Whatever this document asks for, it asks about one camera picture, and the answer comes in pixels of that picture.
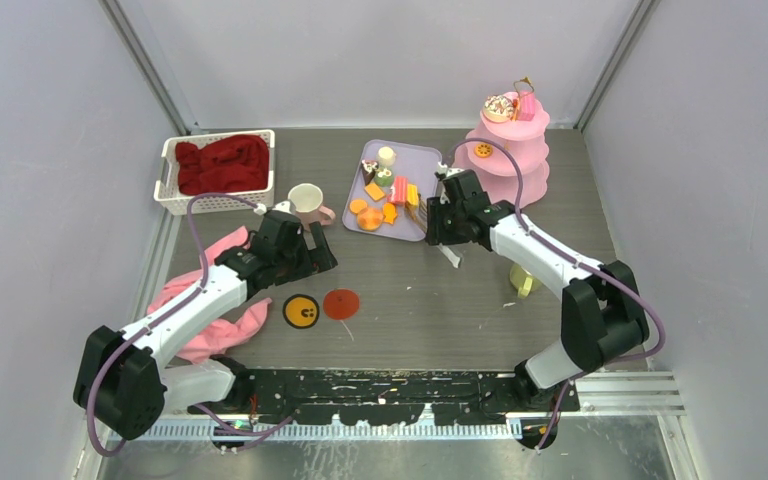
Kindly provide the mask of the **yellow pink layered cake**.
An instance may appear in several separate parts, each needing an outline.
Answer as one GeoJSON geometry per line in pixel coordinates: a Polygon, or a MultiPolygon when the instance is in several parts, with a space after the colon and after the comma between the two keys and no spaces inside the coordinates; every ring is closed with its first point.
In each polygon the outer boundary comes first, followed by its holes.
{"type": "Polygon", "coordinates": [[[393,185],[390,187],[388,201],[397,206],[407,206],[415,208],[419,206],[419,189],[411,183],[407,177],[396,176],[393,185]]]}

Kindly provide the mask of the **round orange lattice cookie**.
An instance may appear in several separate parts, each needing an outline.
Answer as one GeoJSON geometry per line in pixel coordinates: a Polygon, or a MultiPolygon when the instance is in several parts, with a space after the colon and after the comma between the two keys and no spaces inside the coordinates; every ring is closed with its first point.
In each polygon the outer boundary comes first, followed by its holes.
{"type": "Polygon", "coordinates": [[[481,159],[489,158],[494,154],[494,147],[488,143],[479,142],[474,146],[473,153],[481,159]]]}

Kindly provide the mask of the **sprinkled donut cake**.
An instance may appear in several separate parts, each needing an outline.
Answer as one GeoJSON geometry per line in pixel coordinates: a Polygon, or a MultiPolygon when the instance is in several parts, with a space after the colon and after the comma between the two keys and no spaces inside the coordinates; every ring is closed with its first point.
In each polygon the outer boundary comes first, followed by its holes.
{"type": "Polygon", "coordinates": [[[482,115],[490,122],[504,123],[515,118],[515,102],[505,95],[491,95],[485,99],[482,115]]]}

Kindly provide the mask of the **pink square cake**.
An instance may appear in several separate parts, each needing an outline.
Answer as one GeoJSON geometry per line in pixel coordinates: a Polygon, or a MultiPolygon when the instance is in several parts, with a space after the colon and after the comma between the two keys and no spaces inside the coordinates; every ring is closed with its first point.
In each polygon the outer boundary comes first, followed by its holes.
{"type": "Polygon", "coordinates": [[[530,122],[537,114],[537,101],[533,92],[523,93],[518,99],[518,121],[530,122]]]}

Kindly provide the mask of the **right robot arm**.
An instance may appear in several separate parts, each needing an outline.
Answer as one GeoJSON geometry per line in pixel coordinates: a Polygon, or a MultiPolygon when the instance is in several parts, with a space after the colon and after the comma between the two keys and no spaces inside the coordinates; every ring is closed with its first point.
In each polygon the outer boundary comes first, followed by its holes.
{"type": "Polygon", "coordinates": [[[542,409],[554,387],[591,373],[650,336],[631,269],[582,256],[540,229],[508,201],[492,202],[471,170],[442,166],[439,196],[426,202],[430,245],[475,243],[536,277],[561,302],[560,336],[515,369],[515,396],[542,409]]]}

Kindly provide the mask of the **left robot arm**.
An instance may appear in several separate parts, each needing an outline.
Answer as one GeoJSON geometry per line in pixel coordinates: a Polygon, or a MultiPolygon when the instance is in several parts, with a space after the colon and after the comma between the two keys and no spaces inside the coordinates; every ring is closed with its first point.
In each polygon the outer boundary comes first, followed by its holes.
{"type": "Polygon", "coordinates": [[[87,425],[124,440],[145,434],[161,415],[197,405],[245,409],[254,394],[250,371],[223,354],[173,367],[171,360],[222,314],[272,286],[337,266],[323,227],[267,211],[240,245],[217,254],[193,284],[167,304],[118,330],[100,326],[86,340],[74,391],[87,425]]]}

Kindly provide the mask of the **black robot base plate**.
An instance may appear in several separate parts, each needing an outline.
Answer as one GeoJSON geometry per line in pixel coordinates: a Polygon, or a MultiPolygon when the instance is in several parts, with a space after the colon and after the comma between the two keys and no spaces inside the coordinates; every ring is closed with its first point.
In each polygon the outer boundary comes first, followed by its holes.
{"type": "Polygon", "coordinates": [[[216,414],[276,424],[412,425],[429,411],[436,426],[498,424],[509,414],[576,412],[568,391],[526,398],[512,372],[475,370],[250,369],[228,398],[207,403],[216,414]]]}

